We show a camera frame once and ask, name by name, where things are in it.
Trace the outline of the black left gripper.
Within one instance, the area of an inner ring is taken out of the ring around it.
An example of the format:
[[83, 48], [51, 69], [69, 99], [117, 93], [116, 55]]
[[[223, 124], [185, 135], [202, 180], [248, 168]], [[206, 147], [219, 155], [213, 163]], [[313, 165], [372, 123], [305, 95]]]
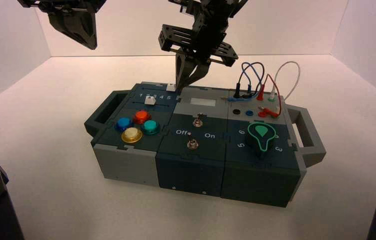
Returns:
[[106, 0], [18, 0], [24, 8], [48, 13], [53, 28], [83, 46], [97, 48], [95, 14]]

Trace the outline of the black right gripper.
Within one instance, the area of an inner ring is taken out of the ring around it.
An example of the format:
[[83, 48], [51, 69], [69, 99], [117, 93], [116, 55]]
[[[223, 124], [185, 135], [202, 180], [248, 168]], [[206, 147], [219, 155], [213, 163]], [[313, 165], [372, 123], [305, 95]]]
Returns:
[[[229, 15], [221, 11], [205, 11], [194, 15], [192, 29], [162, 25], [160, 48], [176, 54], [176, 92], [205, 77], [210, 62], [227, 67], [238, 59], [233, 47], [225, 43]], [[200, 61], [194, 63], [190, 58]]]

